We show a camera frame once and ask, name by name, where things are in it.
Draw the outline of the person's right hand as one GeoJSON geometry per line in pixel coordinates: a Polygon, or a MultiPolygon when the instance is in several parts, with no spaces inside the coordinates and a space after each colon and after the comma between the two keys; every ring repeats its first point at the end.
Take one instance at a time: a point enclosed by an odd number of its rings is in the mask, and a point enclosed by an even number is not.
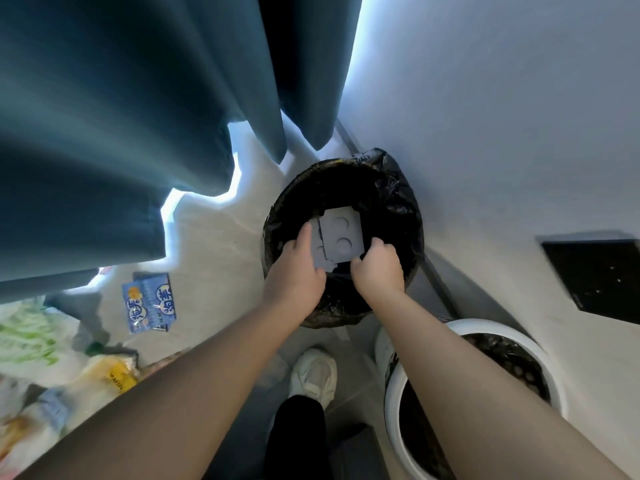
{"type": "Polygon", "coordinates": [[[399,257],[355,257],[350,263],[351,277],[366,304],[376,311],[405,294],[405,282],[399,257]]]}

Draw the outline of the person's left hand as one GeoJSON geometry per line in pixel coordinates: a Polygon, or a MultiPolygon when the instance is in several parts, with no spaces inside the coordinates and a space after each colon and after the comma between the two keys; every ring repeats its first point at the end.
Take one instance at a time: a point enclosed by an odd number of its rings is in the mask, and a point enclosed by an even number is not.
{"type": "Polygon", "coordinates": [[[284,245],[266,277],[263,303],[302,322],[319,304],[326,272],[315,268],[313,257],[296,252],[296,239],[284,245]]]}

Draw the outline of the grey cardboard piece with circles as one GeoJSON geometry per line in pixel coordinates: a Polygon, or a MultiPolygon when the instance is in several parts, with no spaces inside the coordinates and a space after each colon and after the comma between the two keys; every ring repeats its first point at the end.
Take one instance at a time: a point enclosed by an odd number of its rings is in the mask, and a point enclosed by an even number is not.
{"type": "Polygon", "coordinates": [[[365,252],[360,214],[352,207],[326,209],[310,224],[315,268],[330,273],[365,252]]]}

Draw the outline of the person's right forearm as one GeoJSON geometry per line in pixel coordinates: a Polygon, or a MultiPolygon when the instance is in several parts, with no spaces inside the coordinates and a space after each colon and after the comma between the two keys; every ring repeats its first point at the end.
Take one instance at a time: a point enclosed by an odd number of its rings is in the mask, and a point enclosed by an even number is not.
{"type": "Polygon", "coordinates": [[[404,292],[366,295],[458,480],[630,480],[530,389],[404,292]]]}

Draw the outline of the black trash bag liner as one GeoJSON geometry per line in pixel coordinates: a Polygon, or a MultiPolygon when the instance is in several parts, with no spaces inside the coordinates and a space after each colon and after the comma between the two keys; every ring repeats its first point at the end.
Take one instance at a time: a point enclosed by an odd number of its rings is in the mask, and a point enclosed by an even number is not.
{"type": "MultiPolygon", "coordinates": [[[[347,159],[320,161],[291,181],[272,205],[263,227],[262,267],[268,274],[286,242],[300,227],[326,209],[352,207],[359,212],[365,252],[371,239],[392,244],[402,266],[405,285],[417,272],[424,236],[415,195],[397,162],[373,148],[347,159]]],[[[315,310],[361,314],[371,310],[356,290],[350,262],[326,272],[324,293],[315,310]]]]}

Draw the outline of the round dark waste bin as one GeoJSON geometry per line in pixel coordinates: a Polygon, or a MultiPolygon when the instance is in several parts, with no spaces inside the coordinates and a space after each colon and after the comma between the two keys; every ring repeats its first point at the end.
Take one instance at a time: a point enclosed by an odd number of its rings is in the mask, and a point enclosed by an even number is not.
{"type": "Polygon", "coordinates": [[[356,326],[361,323],[364,318],[372,314],[370,310],[355,315],[334,314],[334,311],[335,310],[314,310],[303,320],[300,326],[311,330],[356,326]]]}

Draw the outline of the white sneaker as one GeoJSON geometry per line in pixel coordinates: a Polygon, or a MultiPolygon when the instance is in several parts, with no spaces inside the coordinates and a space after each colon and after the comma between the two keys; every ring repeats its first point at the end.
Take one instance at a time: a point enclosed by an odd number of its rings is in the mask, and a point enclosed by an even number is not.
{"type": "Polygon", "coordinates": [[[311,347],[296,361],[289,380],[289,397],[318,402],[325,411],[334,400],[338,383],[337,363],[326,351],[311,347]]]}

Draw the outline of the blue printed packet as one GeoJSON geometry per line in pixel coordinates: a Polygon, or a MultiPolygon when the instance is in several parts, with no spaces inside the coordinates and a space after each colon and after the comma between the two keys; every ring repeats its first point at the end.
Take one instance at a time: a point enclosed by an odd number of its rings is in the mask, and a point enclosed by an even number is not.
{"type": "Polygon", "coordinates": [[[145,275],[122,284],[121,288],[130,334],[151,330],[169,332],[177,315],[168,274],[145,275]]]}

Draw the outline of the narrow teal curtain panel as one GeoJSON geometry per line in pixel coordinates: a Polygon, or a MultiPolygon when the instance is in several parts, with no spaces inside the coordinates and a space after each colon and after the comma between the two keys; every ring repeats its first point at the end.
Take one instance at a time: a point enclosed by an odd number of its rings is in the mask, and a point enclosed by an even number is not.
{"type": "Polygon", "coordinates": [[[282,112],[308,144],[332,138],[362,0],[258,0],[282,112]]]}

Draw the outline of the black trouser leg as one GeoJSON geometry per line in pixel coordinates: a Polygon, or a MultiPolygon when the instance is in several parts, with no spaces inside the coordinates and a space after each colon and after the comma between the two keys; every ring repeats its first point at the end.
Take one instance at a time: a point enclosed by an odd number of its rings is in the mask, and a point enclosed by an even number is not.
{"type": "Polygon", "coordinates": [[[263,466],[264,480],[333,480],[324,409],[293,395],[275,414],[263,466]]]}

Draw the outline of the white round planter pot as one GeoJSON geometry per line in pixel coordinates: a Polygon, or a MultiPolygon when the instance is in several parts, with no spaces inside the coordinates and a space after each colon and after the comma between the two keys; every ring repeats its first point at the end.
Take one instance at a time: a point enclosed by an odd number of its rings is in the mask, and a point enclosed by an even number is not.
{"type": "MultiPolygon", "coordinates": [[[[548,384],[551,404],[562,417],[567,416],[567,400],[559,373],[549,355],[528,336],[499,322],[485,319],[460,319],[447,326],[463,337],[466,334],[490,333],[513,340],[540,364],[548,384]]],[[[374,360],[383,379],[385,399],[383,404],[386,432],[399,462],[414,480],[429,480],[430,476],[411,459],[399,430],[399,403],[406,382],[409,382],[388,332],[381,328],[374,343],[374,360]]]]}

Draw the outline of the large teal curtain panel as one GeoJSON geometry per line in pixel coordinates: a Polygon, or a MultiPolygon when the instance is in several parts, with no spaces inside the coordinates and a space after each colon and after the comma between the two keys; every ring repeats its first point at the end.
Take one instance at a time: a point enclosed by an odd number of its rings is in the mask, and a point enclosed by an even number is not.
{"type": "Polygon", "coordinates": [[[0,0],[0,303],[165,257],[173,190],[229,190],[229,125],[287,152],[259,0],[0,0]]]}

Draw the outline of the yellow snack packet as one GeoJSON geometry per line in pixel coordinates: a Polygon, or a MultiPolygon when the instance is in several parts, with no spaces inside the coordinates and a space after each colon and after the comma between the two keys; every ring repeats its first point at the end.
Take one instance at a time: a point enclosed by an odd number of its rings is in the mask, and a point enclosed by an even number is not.
{"type": "Polygon", "coordinates": [[[89,359],[81,378],[108,385],[121,395],[140,382],[140,373],[134,356],[96,355],[89,359]]]}

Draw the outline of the white plastic bag green print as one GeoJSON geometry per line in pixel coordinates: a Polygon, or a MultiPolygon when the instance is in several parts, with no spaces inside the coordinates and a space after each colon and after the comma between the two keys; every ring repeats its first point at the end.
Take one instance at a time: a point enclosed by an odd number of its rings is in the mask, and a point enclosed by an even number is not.
{"type": "Polygon", "coordinates": [[[44,388],[65,385],[87,366],[89,344],[80,321],[41,299],[0,305],[0,374],[44,388]]]}

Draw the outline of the small blue white packet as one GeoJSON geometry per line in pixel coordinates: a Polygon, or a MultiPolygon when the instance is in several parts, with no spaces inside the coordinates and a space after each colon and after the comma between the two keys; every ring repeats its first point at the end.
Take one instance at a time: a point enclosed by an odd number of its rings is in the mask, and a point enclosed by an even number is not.
{"type": "Polygon", "coordinates": [[[41,393],[36,403],[47,423],[57,433],[62,433],[66,427],[71,409],[64,398],[61,387],[48,388],[41,393]]]}

